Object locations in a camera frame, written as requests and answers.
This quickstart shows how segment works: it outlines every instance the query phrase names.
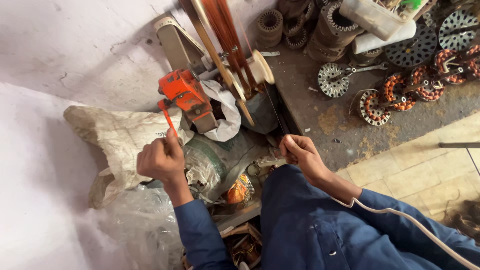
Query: metal table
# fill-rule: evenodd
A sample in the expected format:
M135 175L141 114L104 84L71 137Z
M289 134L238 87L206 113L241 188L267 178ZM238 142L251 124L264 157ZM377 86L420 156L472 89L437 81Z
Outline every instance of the metal table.
M359 117L357 99L353 104L352 101L359 90L376 86L381 90L384 79L394 69L353 74L348 91L339 98L330 98L309 90L309 87L320 90L317 74L325 63L312 60L302 50L280 44L262 51L280 52L279 56L266 57L278 91L302 134L313 140L325 165L333 171L415 139L480 108L479 81L447 85L438 101L417 101L409 111L392 112L386 124L371 126ZM349 60L344 56L337 62L346 65Z

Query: floor tile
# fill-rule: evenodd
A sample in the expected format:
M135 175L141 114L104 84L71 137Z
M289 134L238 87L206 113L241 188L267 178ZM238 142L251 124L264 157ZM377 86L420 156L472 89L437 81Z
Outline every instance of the floor tile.
M458 208L464 200L478 198L478 193L467 175L459 176L448 182L426 189L419 193L431 215Z
M477 171L471 172L467 175L470 183L475 187L477 193L480 195L480 175Z
M357 186L370 184L400 171L392 153L385 151L347 168L350 178Z
M392 197L392 193L388 189L388 187L385 184L385 182L383 181L383 179L377 180L377 181L375 181L373 183L370 183L370 184L366 184L366 185L363 186L363 188L370 189L370 190L378 192L380 194Z
M353 181L350 178L350 174L348 173L347 169L339 170L335 174L353 184Z
M423 202L423 200L421 199L420 195L412 194L407 197L403 197L400 200L404 203L410 204L411 206L415 207L416 209L418 209L418 211L420 211L425 216L430 215L430 212L428 211L428 208Z
M456 149L428 162L442 182L476 170L466 149Z
M430 132L415 140L394 147L390 149L390 152L392 152L398 167L404 170L445 154L447 151L445 148L438 147L439 142L440 138L437 133Z
M472 155L473 162L480 168L480 148L469 148L470 155Z
M403 198L440 183L428 162L410 167L384 178L394 198Z
M441 142L476 142L480 140L480 113L446 125L435 131Z

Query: copper coil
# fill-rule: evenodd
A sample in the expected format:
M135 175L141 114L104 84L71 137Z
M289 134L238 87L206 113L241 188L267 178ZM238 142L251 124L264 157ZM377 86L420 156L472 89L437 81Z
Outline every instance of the copper coil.
M388 115L388 109L385 108L385 112L383 113L383 115L381 115L380 117L378 116L374 116L372 111L370 110L370 107L368 106L370 104L370 100L372 98L375 98L377 97L377 94L371 94L368 96L368 98L365 99L365 112L368 114L368 117L374 121L380 121L380 120L383 120L385 119L385 117Z
M424 75L425 73L428 73L428 75L432 78L434 77L433 71L431 70L431 68L427 66L419 66L415 68L412 71L412 84L420 83L422 81L422 75ZM440 96L443 95L444 90L445 90L445 87L442 87L432 92L428 92L425 90L424 87L420 87L420 88L417 88L416 92L421 98L427 101L433 101L433 100L439 99Z
M393 75L388 77L386 83L384 84L384 97L388 101L395 100L393 88L396 84L405 85L405 78L402 75ZM393 105L393 108L398 111L409 110L415 105L415 99L409 93L406 94L407 101L400 102Z
M452 58L453 56L456 56L456 50L454 49L443 49L437 53L435 56L435 65L437 67L437 70L440 71L441 73L445 73L444 69L444 62L445 60ZM467 77L464 74L457 74L453 75L451 77L446 78L446 80L452 84L459 85L464 82L466 82Z
M468 50L467 55L472 55L478 51L480 51L480 45L475 45ZM468 62L468 69L473 72L476 78L480 78L480 64L477 64L477 59L472 59Z

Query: white plastic bag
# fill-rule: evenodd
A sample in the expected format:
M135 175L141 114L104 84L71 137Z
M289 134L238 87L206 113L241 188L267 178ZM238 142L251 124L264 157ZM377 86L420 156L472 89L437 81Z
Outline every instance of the white plastic bag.
M173 206L163 188L143 185L105 207L102 230L125 243L139 270L180 269L183 247Z
M211 140L225 142L233 138L240 129L241 118L235 98L230 91L222 91L222 86L217 81L201 81L204 92L210 98L222 103L222 112L225 119L218 119L218 127L205 133L205 136Z
M180 144L193 137L180 128L180 108L168 110ZM165 137L169 125L162 112L110 111L87 106L70 106L63 117L82 139L99 146L107 156L109 168L95 178L88 194L88 206L100 209L125 189L151 178L137 174L137 154L144 145Z

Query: plastic container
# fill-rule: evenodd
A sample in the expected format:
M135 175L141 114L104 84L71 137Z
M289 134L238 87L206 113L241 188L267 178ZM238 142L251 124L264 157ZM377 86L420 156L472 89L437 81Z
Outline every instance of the plastic container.
M428 0L422 0L416 10L404 11L406 17L400 18L396 13L390 12L371 0L343 0L340 14L379 39L388 41L402 26L411 21L427 2Z

